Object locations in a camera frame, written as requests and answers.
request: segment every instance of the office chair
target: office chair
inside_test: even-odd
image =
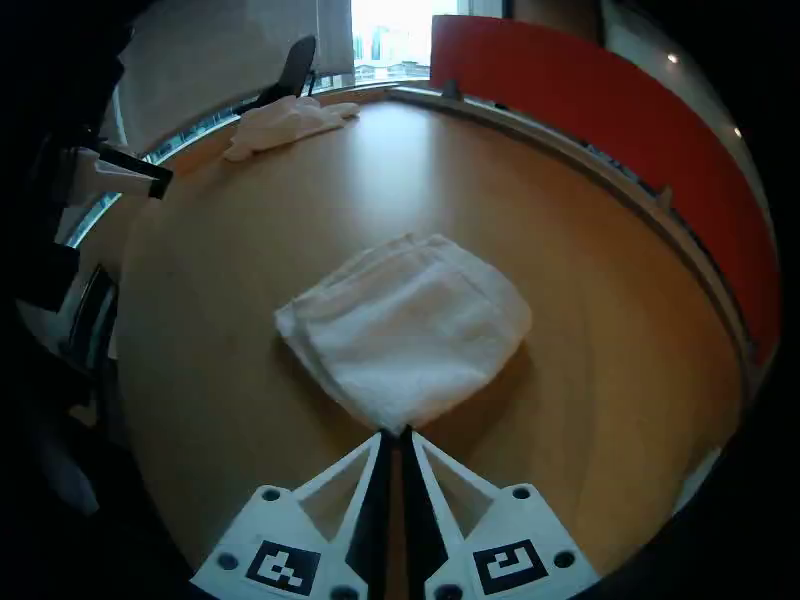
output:
[[[314,89],[314,82],[316,81],[316,74],[311,70],[311,63],[314,62],[316,49],[317,40],[313,35],[296,41],[289,49],[286,63],[283,65],[283,72],[277,83],[262,91],[258,98],[252,102],[235,108],[233,112],[241,116],[248,110],[266,106],[285,96],[294,95],[299,98],[300,94],[303,93],[303,85],[305,85],[309,75],[311,75],[311,87],[308,89],[308,94],[311,95],[311,90]]]

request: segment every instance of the wall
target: wall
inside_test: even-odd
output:
[[[769,215],[764,187],[746,140],[736,135],[736,123],[700,67],[683,48],[644,16],[614,0],[602,0],[601,5],[606,49],[658,80],[708,125],[736,161],[762,210]],[[675,54],[680,62],[670,62],[667,59],[670,53]],[[767,221],[774,240],[769,216]]]
[[[600,19],[596,0],[513,0],[515,21],[544,25],[598,42]]]

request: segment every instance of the crumpled white cloth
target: crumpled white cloth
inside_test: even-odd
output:
[[[285,96],[244,113],[223,156],[230,161],[241,161],[254,152],[343,127],[344,119],[357,115],[360,109],[353,102],[320,106],[314,98]]]
[[[494,267],[441,235],[407,235],[353,257],[275,322],[334,400],[399,435],[489,383],[531,314]]]

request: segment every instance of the chair backrest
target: chair backrest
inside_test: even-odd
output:
[[[117,311],[117,285],[98,265],[81,296],[66,353],[78,366],[95,371],[105,356]]]
[[[278,85],[291,90],[298,98],[303,93],[303,85],[311,71],[314,62],[314,52],[317,50],[317,38],[308,35],[297,40],[289,49],[286,63],[278,79]]]

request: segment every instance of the screw hole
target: screw hole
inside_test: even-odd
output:
[[[358,592],[349,585],[337,585],[331,590],[331,600],[358,600]]]
[[[553,564],[557,566],[559,569],[566,569],[567,567],[571,567],[574,562],[575,562],[575,555],[569,550],[564,550],[563,552],[559,552],[553,559]]]
[[[461,600],[464,592],[454,583],[446,583],[436,588],[436,592],[433,595],[436,600]]]
[[[226,571],[233,571],[239,566],[239,560],[229,552],[223,552],[217,557],[217,564]]]

